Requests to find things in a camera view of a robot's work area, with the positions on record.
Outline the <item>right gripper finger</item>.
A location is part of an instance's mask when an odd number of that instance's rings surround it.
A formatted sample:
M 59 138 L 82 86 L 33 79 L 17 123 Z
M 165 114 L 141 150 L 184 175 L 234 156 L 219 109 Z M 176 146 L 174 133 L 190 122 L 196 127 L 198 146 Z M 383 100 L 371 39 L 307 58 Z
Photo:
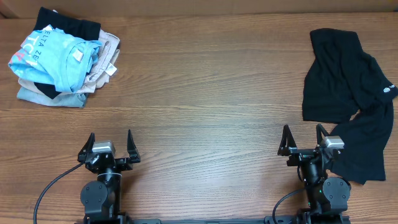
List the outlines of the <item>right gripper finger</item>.
M 316 125 L 316 132 L 317 132 L 317 144 L 320 145 L 321 142 L 323 141 L 323 138 L 329 136 L 329 133 L 321 124 Z
M 280 146 L 278 152 L 292 152 L 297 150 L 297 145 L 294 141 L 293 135 L 289 126 L 286 124 L 284 125 L 283 132 L 282 132 L 282 139 L 280 142 Z

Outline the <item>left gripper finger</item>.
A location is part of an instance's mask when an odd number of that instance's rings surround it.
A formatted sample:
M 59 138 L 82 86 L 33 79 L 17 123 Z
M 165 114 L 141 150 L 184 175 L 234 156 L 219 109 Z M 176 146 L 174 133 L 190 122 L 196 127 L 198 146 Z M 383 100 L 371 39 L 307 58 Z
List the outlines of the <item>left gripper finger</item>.
M 140 158 L 140 154 L 137 150 L 137 147 L 134 143 L 132 132 L 129 129 L 127 134 L 127 152 L 130 158 Z
M 87 155 L 89 152 L 92 151 L 93 148 L 93 144 L 95 142 L 95 134 L 91 133 L 87 142 L 85 143 L 85 145 L 82 147 L 81 151 L 78 153 L 79 156 L 85 156 Z

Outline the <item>black t-shirt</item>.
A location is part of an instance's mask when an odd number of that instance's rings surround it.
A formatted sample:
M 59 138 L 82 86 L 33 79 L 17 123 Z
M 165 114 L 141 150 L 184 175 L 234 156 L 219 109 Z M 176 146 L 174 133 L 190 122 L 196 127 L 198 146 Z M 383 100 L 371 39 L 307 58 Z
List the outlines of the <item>black t-shirt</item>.
M 384 181 L 397 87 L 356 32 L 323 28 L 311 31 L 310 39 L 315 60 L 304 81 L 303 120 L 336 125 L 330 134 L 345 146 L 330 167 L 334 174 L 359 184 Z

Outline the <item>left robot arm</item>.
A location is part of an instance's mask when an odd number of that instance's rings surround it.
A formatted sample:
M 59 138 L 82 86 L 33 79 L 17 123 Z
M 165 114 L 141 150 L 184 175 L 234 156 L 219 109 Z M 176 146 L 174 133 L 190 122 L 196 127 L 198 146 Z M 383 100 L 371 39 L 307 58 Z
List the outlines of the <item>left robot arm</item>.
M 122 172 L 133 169 L 141 157 L 132 137 L 127 134 L 128 157 L 116 158 L 112 141 L 96 141 L 91 133 L 78 153 L 78 162 L 97 175 L 81 190 L 80 200 L 85 207 L 84 223 L 132 224 L 133 220 L 121 211 Z

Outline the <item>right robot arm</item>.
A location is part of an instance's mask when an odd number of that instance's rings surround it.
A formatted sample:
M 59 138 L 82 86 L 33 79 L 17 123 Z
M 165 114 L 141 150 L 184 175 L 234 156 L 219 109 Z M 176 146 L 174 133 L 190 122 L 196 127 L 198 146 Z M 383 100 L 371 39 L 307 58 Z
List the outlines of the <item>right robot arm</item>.
M 349 223 L 349 217 L 343 216 L 348 209 L 351 184 L 341 177 L 329 177 L 328 166 L 341 154 L 344 142 L 339 136 L 331 136 L 318 124 L 317 145 L 313 149 L 299 149 L 288 125 L 282 132 L 277 154 L 287 156 L 287 165 L 297 168 L 297 175 L 303 188 L 283 196 L 274 206 L 272 221 L 274 223 L 294 224 L 337 224 Z M 297 211 L 294 216 L 278 217 L 276 210 L 287 198 L 301 192 L 307 194 L 308 208 Z

